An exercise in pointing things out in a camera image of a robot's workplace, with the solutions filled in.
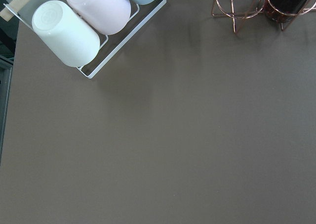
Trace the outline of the pink cup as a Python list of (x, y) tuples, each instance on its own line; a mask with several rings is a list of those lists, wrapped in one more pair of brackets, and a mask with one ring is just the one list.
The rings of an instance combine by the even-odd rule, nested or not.
[(103, 35), (121, 31), (129, 22), (129, 0), (66, 0), (93, 28)]

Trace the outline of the white cup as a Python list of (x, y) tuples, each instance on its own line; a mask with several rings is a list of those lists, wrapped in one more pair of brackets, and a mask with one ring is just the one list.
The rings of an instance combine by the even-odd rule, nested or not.
[(38, 7), (33, 14), (32, 28), (67, 66), (85, 66), (99, 52), (98, 34), (60, 0), (50, 0)]

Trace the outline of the bottle in rack lower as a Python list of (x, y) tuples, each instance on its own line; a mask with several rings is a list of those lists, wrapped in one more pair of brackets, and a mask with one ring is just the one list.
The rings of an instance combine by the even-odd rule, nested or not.
[(283, 24), (290, 22), (295, 16), (310, 10), (311, 0), (265, 0), (264, 14), (272, 21)]

